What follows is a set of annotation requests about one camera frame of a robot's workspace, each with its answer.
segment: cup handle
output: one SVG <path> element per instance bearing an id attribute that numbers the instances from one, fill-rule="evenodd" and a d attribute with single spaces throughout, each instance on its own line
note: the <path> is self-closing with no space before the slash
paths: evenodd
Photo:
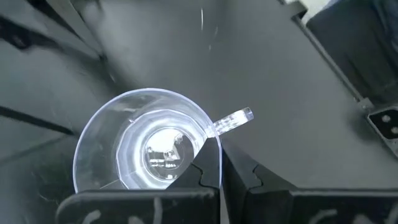
<path id="1" fill-rule="evenodd" d="M 244 123 L 247 123 L 248 121 L 251 121 L 253 118 L 253 112 L 247 107 L 214 122 L 214 127 L 216 128 L 217 134 L 221 135 L 227 131 L 239 127 Z M 214 132 L 207 131 L 207 136 L 209 138 L 213 138 Z"/>

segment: black machine part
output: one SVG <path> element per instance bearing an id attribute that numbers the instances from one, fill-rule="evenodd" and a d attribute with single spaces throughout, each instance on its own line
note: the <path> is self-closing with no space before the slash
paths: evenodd
<path id="1" fill-rule="evenodd" d="M 398 190 L 300 189 L 229 142 L 223 187 L 230 223 L 397 223 Z"/>
<path id="2" fill-rule="evenodd" d="M 63 201 L 57 224 L 219 223 L 215 189 L 83 192 Z"/>
<path id="3" fill-rule="evenodd" d="M 368 122 L 398 158 L 398 109 L 388 106 L 368 114 Z"/>
<path id="4" fill-rule="evenodd" d="M 196 158 L 169 189 L 185 187 L 220 188 L 220 151 L 216 138 L 205 141 Z"/>

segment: gray metal surface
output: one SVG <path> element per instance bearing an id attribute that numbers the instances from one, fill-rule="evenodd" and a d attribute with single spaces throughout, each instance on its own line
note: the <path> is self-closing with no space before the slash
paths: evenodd
<path id="1" fill-rule="evenodd" d="M 102 1 L 81 13 L 117 80 L 177 91 L 214 120 L 245 106 L 228 133 L 299 187 L 398 187 L 349 91 L 278 1 Z"/>
<path id="2" fill-rule="evenodd" d="M 48 20 L 43 21 L 43 15 L 25 1 L 1 1 L 0 14 L 87 52 L 72 34 L 47 26 Z M 32 47 L 21 52 L 0 40 L 0 74 L 0 105 L 77 133 L 100 106 L 117 95 L 107 68 L 72 49 Z M 0 118 L 0 142 L 1 220 L 54 223 L 58 204 L 74 193 L 72 160 L 77 137 Z"/>

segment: cup rim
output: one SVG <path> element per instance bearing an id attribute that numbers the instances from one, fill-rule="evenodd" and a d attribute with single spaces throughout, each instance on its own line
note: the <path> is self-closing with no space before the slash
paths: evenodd
<path id="1" fill-rule="evenodd" d="M 139 93 L 139 92 L 143 92 L 143 91 L 154 91 L 154 92 L 162 92 L 162 93 L 169 93 L 172 95 L 176 95 L 179 96 L 181 98 L 183 98 L 184 100 L 187 100 L 189 103 L 191 103 L 193 106 L 195 106 L 199 111 L 201 111 L 204 115 L 205 115 L 205 119 L 208 120 L 210 127 L 212 128 L 213 132 L 215 133 L 215 138 L 217 140 L 217 145 L 218 145 L 218 149 L 219 149 L 219 159 L 220 159 L 220 166 L 219 166 L 219 171 L 220 171 L 220 186 L 221 186 L 221 175 L 222 175 L 222 148 L 221 148 L 221 141 L 220 141 L 220 137 L 217 135 L 217 130 L 215 128 L 215 126 L 213 125 L 213 121 L 210 119 L 210 117 L 207 115 L 207 113 L 199 106 L 197 105 L 194 101 L 192 101 L 191 99 L 189 99 L 186 96 L 183 96 L 179 93 L 176 93 L 174 91 L 170 91 L 170 90 L 165 90 L 165 89 L 161 89 L 161 88 L 140 88 L 137 90 L 131 90 L 131 91 L 127 91 L 125 93 L 122 93 L 118 96 L 115 96 L 114 98 L 112 98 L 111 100 L 109 100 L 108 102 L 106 102 L 103 106 L 101 106 L 95 113 L 94 115 L 90 118 L 90 120 L 87 122 L 85 128 L 83 129 L 83 131 L 81 132 L 80 136 L 79 136 L 79 140 L 77 142 L 76 145 L 76 149 L 75 149 L 75 155 L 73 156 L 73 165 L 72 165 L 72 176 L 73 176 L 73 188 L 75 189 L 75 193 L 78 193 L 78 189 L 77 189 L 77 183 L 76 183 L 76 161 L 77 161 L 77 154 L 78 154 L 78 149 L 80 147 L 81 144 L 81 137 L 86 133 L 88 127 L 90 126 L 90 124 L 93 122 L 93 120 L 98 116 L 98 114 L 103 111 L 104 108 L 106 108 L 107 106 L 109 106 L 111 103 L 125 97 L 131 94 L 135 94 L 135 93 Z"/>

